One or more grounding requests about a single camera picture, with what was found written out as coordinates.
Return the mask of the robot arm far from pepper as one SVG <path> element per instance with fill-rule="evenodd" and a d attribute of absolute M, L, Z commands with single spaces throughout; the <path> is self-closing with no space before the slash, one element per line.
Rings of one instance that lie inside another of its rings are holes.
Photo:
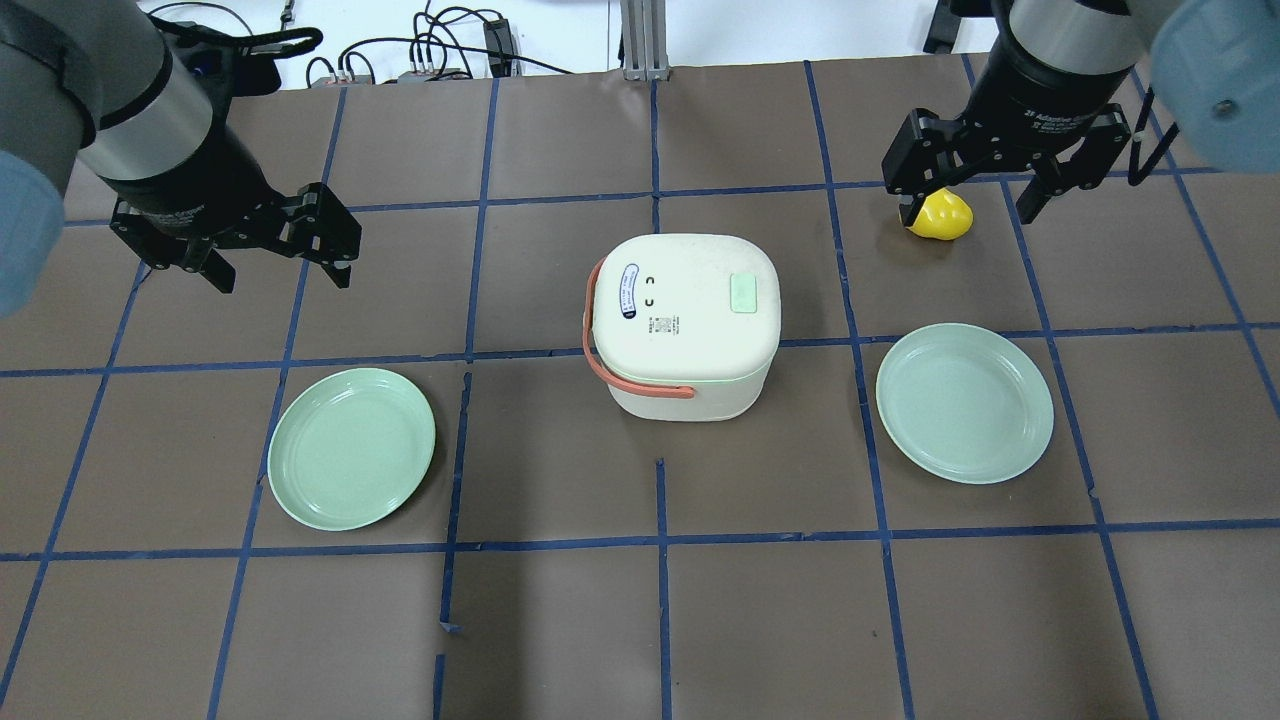
<path fill-rule="evenodd" d="M 360 223 L 323 183 L 276 191 L 227 123 L 242 61 L 316 47 L 312 27 L 229 36 L 132 1 L 3 4 L 3 315 L 31 301 L 65 224 L 76 164 L 116 202 L 111 231 L 147 266 L 229 293 L 227 250 L 320 265 L 349 286 Z"/>

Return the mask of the robot arm near pepper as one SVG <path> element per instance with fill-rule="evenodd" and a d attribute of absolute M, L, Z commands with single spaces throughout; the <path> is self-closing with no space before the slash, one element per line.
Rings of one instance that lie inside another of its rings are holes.
<path fill-rule="evenodd" d="M 913 109 L 881 163 L 906 227 L 941 190 L 1020 170 L 1027 224 L 1123 150 L 1139 184 L 1179 137 L 1216 169 L 1277 170 L 1275 1 L 938 1 L 925 50 L 952 46 L 964 18 L 997 26 L 966 106 Z"/>

